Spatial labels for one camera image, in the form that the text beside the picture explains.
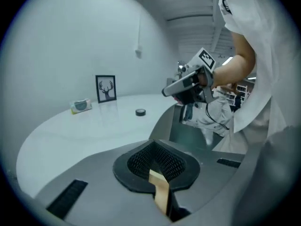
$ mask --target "picture frame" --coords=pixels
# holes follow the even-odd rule
[[[98,103],[117,99],[115,75],[96,75],[95,81]]]

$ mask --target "white wall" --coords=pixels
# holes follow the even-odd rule
[[[143,53],[138,59],[140,12]],[[7,169],[15,173],[22,143],[43,121],[68,109],[72,100],[97,100],[96,74],[116,75],[118,97],[161,92],[176,71],[178,48],[159,9],[152,7],[151,14],[136,0],[26,4],[9,30],[0,58]]]

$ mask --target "white sleeve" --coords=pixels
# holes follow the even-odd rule
[[[222,17],[225,21],[225,27],[229,29],[232,32],[242,34],[240,29],[237,26],[237,23],[233,19],[233,15],[231,13],[231,10],[228,6],[227,0],[219,0],[218,5],[220,6],[220,10],[222,13]]]

